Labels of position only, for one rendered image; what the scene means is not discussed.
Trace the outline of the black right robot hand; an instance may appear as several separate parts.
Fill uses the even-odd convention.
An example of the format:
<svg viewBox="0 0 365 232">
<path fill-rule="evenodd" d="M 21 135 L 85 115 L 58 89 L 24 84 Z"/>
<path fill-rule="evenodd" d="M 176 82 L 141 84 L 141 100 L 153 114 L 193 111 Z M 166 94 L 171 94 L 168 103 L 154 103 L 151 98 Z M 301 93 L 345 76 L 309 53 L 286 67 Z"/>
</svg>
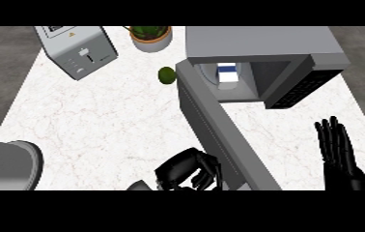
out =
<svg viewBox="0 0 365 232">
<path fill-rule="evenodd" d="M 365 172 L 357 165 L 345 125 L 336 116 L 314 125 L 324 161 L 326 189 L 330 191 L 365 190 Z"/>
</svg>

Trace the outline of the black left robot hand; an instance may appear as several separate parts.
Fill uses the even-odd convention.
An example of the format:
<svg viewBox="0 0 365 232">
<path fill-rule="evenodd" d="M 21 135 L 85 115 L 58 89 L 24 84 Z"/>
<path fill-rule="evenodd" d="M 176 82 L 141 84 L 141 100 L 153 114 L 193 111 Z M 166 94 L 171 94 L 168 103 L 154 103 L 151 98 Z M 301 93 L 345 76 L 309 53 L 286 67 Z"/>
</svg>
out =
<svg viewBox="0 0 365 232">
<path fill-rule="evenodd" d="M 193 173 L 200 173 L 191 179 L 191 187 L 182 187 L 181 183 L 190 178 Z M 219 159 L 190 148 L 178 153 L 156 169 L 157 183 L 163 190 L 206 190 L 218 183 L 213 191 L 224 189 L 224 173 Z"/>
</svg>

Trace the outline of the grey microwave door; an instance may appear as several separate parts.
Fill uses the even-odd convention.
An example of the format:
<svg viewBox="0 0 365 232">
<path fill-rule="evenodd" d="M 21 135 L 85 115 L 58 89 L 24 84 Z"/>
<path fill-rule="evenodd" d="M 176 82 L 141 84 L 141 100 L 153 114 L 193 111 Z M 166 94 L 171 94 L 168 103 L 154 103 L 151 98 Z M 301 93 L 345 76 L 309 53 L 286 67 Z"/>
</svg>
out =
<svg viewBox="0 0 365 232">
<path fill-rule="evenodd" d="M 188 60 L 176 64 L 181 110 L 206 152 L 219 158 L 231 190 L 281 190 Z"/>
</svg>

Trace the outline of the white blue milk carton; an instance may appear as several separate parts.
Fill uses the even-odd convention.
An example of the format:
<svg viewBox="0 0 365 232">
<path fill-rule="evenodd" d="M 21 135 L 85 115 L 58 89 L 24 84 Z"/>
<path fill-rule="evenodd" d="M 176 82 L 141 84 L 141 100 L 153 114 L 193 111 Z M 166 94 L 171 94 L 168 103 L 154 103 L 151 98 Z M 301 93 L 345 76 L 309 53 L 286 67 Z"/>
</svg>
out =
<svg viewBox="0 0 365 232">
<path fill-rule="evenodd" d="M 237 87 L 239 73 L 234 63 L 219 63 L 218 66 L 219 89 L 230 90 Z"/>
</svg>

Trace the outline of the grey microwave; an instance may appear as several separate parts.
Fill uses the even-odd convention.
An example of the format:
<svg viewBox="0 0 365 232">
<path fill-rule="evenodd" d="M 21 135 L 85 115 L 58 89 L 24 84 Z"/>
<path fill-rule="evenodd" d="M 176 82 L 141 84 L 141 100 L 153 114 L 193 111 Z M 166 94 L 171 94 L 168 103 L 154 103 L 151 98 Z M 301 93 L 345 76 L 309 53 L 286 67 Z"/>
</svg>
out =
<svg viewBox="0 0 365 232">
<path fill-rule="evenodd" d="M 349 60 L 329 27 L 188 26 L 185 52 L 219 102 L 293 107 L 342 73 Z M 234 63 L 237 87 L 219 89 L 219 63 Z"/>
</svg>

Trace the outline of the green lime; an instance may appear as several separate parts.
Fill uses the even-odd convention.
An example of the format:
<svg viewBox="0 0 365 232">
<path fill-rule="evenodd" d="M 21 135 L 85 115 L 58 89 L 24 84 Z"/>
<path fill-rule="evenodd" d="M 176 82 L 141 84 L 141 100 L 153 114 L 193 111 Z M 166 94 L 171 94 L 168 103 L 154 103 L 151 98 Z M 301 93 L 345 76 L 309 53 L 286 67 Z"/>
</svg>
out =
<svg viewBox="0 0 365 232">
<path fill-rule="evenodd" d="M 171 67 L 163 67 L 159 71 L 159 80 L 163 84 L 174 84 L 178 75 L 176 71 Z"/>
</svg>

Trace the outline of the grey round pot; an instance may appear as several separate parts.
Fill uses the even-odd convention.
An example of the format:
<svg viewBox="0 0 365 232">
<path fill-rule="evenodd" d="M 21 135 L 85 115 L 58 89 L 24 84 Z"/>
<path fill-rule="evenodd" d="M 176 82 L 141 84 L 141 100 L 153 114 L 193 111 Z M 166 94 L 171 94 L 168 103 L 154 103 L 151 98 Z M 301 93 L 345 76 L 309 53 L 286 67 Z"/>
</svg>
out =
<svg viewBox="0 0 365 232">
<path fill-rule="evenodd" d="M 43 154 L 32 142 L 0 142 L 0 190 L 35 190 L 43 173 Z"/>
</svg>

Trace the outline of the potted green plant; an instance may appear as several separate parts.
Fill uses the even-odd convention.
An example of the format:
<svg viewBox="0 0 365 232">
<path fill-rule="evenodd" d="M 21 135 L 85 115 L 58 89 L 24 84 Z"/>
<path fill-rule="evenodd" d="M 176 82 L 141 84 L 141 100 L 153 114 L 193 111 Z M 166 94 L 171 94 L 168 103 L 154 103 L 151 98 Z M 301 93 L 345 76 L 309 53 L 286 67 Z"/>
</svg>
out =
<svg viewBox="0 0 365 232">
<path fill-rule="evenodd" d="M 147 53 L 162 51 L 174 40 L 171 26 L 126 26 L 137 48 Z"/>
</svg>

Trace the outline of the grey toaster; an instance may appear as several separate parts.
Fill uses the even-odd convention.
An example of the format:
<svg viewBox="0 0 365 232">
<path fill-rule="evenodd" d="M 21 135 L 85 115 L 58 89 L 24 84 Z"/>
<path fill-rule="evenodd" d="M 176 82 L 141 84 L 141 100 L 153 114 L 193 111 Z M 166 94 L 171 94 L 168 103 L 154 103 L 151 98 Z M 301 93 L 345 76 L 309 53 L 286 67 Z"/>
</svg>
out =
<svg viewBox="0 0 365 232">
<path fill-rule="evenodd" d="M 119 57 L 101 26 L 36 26 L 35 31 L 49 59 L 75 80 Z"/>
</svg>

